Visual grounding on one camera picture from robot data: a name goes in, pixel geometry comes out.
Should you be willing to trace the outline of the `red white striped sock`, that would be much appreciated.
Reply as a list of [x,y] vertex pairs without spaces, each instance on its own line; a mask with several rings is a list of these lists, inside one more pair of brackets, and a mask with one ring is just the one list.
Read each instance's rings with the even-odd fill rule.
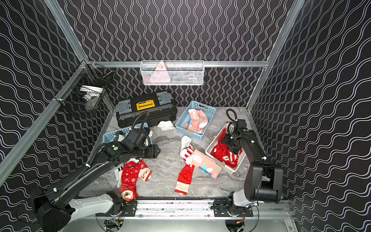
[[175,193],[179,193],[181,195],[187,195],[189,191],[189,186],[191,185],[192,178],[193,178],[193,172],[195,166],[191,164],[187,158],[190,158],[193,154],[193,147],[192,145],[188,145],[184,149],[181,150],[180,156],[185,161],[186,165],[180,172],[178,176],[178,180],[175,186]]

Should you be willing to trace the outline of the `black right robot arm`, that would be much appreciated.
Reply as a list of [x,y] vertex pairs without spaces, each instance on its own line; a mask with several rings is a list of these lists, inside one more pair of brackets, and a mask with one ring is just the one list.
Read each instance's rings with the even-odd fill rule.
[[273,164],[258,143],[254,131],[246,127],[244,119],[236,119],[231,124],[233,130],[227,129],[222,143],[237,153],[245,152],[250,163],[242,190],[232,194],[235,206],[247,206],[253,202],[278,203],[281,200],[283,169]]

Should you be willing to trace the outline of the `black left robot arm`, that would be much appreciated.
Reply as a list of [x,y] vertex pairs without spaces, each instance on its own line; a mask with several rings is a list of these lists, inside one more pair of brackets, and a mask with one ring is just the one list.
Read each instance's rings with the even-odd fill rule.
[[58,232],[77,212],[70,201],[90,183],[130,159],[155,159],[161,150],[150,140],[149,128],[134,128],[120,142],[103,143],[85,166],[47,187],[31,192],[31,205],[38,223],[45,232]]

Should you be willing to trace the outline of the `red santa sock front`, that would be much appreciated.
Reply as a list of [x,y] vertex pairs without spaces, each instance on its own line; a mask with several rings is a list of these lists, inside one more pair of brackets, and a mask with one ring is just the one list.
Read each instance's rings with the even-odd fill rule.
[[142,164],[144,163],[141,160],[139,162],[131,161],[123,165],[119,193],[126,202],[130,202],[138,197],[136,184],[140,176]]

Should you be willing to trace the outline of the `red striped cuff sock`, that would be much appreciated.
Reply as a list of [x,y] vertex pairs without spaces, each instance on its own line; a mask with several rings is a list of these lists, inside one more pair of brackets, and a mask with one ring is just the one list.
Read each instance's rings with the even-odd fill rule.
[[221,162],[231,161],[232,153],[228,149],[226,144],[222,144],[222,139],[226,136],[226,129],[223,129],[221,135],[218,138],[217,144],[212,148],[210,154],[217,158]]

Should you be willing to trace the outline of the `red christmas sock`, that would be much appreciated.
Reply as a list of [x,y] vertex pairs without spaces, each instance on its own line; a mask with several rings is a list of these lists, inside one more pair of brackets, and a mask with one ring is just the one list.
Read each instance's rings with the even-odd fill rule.
[[236,168],[238,166],[238,160],[241,152],[234,154],[231,151],[228,151],[225,155],[222,156],[224,163],[230,168]]

